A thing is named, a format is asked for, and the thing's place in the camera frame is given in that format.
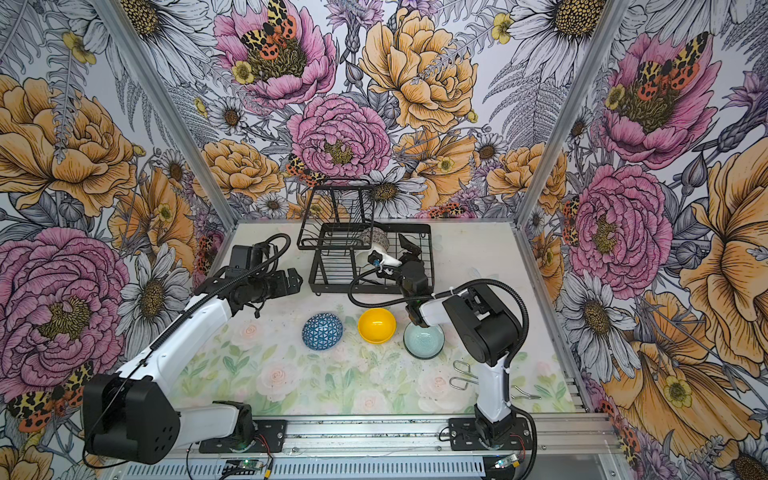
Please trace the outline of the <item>cream white bowl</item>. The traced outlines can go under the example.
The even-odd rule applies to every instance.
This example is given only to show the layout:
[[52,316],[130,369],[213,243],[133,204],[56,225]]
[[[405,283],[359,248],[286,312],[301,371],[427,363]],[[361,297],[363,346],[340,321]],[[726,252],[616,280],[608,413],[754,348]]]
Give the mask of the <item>cream white bowl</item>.
[[373,246],[367,250],[360,250],[355,256],[356,265],[358,267],[368,265],[369,264],[368,257],[374,251],[378,252],[381,255],[388,254],[390,243],[389,243],[387,234],[379,228],[374,228],[374,229],[375,229],[376,237],[375,237],[375,243],[373,244]]

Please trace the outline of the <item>mint green bowl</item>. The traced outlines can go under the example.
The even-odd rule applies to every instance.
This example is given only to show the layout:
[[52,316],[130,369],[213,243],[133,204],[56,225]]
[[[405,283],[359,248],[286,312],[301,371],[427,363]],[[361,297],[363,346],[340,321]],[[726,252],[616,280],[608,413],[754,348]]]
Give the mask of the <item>mint green bowl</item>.
[[414,358],[430,360],[437,357],[444,348],[444,331],[440,326],[421,327],[408,324],[403,333],[403,344]]

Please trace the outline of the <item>black white patterned bowl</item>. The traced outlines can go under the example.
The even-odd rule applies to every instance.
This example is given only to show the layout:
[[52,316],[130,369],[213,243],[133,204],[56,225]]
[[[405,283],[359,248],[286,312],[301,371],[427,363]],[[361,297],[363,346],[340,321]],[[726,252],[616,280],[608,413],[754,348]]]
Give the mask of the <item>black white patterned bowl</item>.
[[375,243],[375,237],[376,233],[374,228],[365,228],[363,230],[356,231],[351,237],[351,246],[355,250],[370,249]]

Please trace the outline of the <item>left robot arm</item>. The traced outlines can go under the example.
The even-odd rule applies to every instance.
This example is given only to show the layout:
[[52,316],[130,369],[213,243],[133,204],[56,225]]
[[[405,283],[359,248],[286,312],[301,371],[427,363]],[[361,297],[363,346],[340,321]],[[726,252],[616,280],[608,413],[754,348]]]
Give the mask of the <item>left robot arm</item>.
[[156,464],[180,446],[205,441],[248,447],[256,438],[250,405],[215,401],[181,408],[169,397],[196,352],[246,307],[261,311],[272,299],[300,292],[294,268],[281,270],[291,238],[277,233],[250,246],[236,245],[229,264],[194,291],[181,313],[146,348],[111,374],[97,374],[83,391],[84,456],[115,465]]

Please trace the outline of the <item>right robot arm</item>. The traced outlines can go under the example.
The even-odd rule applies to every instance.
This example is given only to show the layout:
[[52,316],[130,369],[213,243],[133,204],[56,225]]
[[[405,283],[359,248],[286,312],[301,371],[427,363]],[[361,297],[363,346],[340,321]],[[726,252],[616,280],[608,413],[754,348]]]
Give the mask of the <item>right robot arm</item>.
[[[435,293],[421,249],[405,237],[400,242],[405,253],[398,259],[378,246],[369,250],[367,261],[372,268],[352,280],[348,299],[366,309],[403,303],[411,323],[420,328],[452,325],[465,350],[481,365],[474,407],[480,441],[488,448],[499,448],[523,415],[511,400],[509,368],[529,334],[527,307],[518,292],[497,279],[469,280]],[[372,274],[394,281],[401,297],[376,305],[355,299],[352,287]]]

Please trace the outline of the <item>yellow bowl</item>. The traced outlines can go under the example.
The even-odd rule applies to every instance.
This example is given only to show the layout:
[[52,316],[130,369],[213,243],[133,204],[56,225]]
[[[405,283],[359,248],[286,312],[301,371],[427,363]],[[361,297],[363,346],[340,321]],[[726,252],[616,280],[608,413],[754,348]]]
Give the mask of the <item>yellow bowl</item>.
[[388,342],[397,330],[395,316],[387,309],[366,310],[357,324],[361,338],[369,344],[380,345]]

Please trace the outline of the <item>blue patterned bowl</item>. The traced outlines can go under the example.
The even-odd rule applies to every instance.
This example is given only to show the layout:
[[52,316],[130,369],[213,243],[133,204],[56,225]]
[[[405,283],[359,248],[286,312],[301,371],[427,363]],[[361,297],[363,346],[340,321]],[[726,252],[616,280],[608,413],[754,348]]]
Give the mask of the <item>blue patterned bowl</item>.
[[302,328],[302,341],[313,351],[325,351],[336,346],[342,339],[344,326],[333,313],[319,313],[310,317]]

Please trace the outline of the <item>metal tongs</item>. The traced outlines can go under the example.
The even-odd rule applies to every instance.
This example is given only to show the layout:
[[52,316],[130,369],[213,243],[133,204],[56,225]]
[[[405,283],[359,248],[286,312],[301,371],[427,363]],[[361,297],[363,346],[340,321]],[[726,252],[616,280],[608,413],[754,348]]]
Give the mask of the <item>metal tongs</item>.
[[[455,372],[458,373],[457,376],[452,376],[449,378],[449,385],[456,389],[465,391],[469,388],[470,385],[477,385],[478,384],[478,377],[472,373],[471,366],[469,363],[464,362],[462,360],[454,360],[453,361],[453,369]],[[529,393],[522,388],[520,388],[517,385],[510,385],[510,398],[517,400],[517,399],[527,399],[527,400],[539,400],[541,399],[540,395]]]

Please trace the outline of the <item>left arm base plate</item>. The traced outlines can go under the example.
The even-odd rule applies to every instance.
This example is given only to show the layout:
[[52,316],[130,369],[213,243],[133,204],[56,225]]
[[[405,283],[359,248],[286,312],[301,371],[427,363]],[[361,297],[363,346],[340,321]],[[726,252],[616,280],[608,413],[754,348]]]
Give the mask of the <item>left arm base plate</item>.
[[202,454],[253,454],[281,453],[286,440],[288,422],[277,419],[257,419],[253,433],[243,438],[231,435],[225,438],[204,440],[199,445]]

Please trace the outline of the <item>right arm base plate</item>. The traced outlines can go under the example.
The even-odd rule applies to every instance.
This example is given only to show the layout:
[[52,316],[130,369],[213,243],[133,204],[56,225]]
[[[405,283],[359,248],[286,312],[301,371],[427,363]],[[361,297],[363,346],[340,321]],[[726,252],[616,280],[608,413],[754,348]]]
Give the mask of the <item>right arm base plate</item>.
[[515,419],[515,423],[508,433],[502,435],[499,440],[492,441],[489,445],[481,441],[474,418],[449,418],[448,434],[452,451],[503,450],[521,452],[525,449],[530,452],[533,448],[529,422],[521,417]]

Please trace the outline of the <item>aluminium mounting rail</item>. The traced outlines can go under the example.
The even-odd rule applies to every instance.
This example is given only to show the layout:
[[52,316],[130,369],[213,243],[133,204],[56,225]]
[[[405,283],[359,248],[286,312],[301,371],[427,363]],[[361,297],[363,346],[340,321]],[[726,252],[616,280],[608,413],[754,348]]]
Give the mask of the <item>aluminium mounting rail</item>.
[[[130,420],[113,425],[95,436],[93,447],[115,458],[155,464],[174,449],[204,440],[231,435],[243,438],[253,433],[257,419],[288,422],[281,453],[298,455],[353,455],[365,452],[426,454],[443,450],[478,455],[501,454],[503,450],[452,451],[448,434],[451,416],[361,416],[361,417],[255,417],[241,418],[232,430],[214,417],[195,420],[191,412],[166,420]],[[533,448],[521,453],[613,454],[619,440],[604,414],[536,414],[527,420]]]

